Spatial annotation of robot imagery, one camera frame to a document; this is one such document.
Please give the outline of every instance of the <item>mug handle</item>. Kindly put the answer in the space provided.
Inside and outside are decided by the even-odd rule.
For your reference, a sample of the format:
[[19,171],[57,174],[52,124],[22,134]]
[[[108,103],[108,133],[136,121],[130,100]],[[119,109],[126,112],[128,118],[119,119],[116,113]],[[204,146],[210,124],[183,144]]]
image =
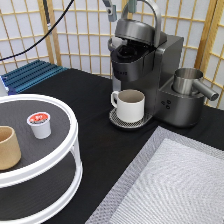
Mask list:
[[115,101],[114,101],[114,94],[117,94],[117,96],[118,96],[119,92],[118,92],[118,91],[114,91],[114,92],[111,93],[111,103],[112,103],[112,105],[113,105],[115,108],[117,108],[117,104],[116,104]]

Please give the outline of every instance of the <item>stainless steel milk frother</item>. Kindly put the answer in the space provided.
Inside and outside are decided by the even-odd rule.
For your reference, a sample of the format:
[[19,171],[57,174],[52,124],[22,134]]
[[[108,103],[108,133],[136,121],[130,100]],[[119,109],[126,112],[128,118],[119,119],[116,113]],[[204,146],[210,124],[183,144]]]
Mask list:
[[175,71],[173,89],[183,95],[202,93],[209,100],[214,101],[219,97],[213,89],[203,84],[200,80],[203,73],[195,68],[180,68]]

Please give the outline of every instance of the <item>blue dish rack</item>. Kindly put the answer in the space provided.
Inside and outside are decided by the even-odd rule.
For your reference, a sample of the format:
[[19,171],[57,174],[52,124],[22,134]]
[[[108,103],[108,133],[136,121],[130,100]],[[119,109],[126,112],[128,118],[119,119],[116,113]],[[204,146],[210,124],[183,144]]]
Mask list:
[[14,71],[2,75],[2,79],[9,89],[14,89],[16,93],[29,89],[30,87],[48,79],[67,68],[50,64],[45,61],[36,60],[24,65]]

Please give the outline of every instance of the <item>black tray surface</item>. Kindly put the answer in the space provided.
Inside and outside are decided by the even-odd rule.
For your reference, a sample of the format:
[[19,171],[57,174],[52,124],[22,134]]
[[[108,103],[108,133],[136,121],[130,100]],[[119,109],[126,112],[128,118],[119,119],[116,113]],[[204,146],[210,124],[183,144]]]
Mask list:
[[[35,138],[27,118],[36,112],[47,112],[51,116],[51,135],[46,139]],[[28,166],[53,152],[66,138],[70,130],[67,114],[58,106],[38,100],[18,100],[0,104],[0,126],[14,128],[22,158],[14,167],[0,171],[13,171]]]

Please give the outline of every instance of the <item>two-tier rotating tray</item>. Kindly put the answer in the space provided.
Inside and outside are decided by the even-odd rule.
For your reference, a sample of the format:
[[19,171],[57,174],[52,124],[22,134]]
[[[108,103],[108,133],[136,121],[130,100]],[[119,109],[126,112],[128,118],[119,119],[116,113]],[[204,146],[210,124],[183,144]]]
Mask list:
[[[26,119],[45,111],[52,134],[36,139]],[[42,95],[0,98],[0,126],[15,129],[22,158],[0,171],[0,224],[42,223],[61,211],[76,193],[82,178],[78,123],[60,100]]]

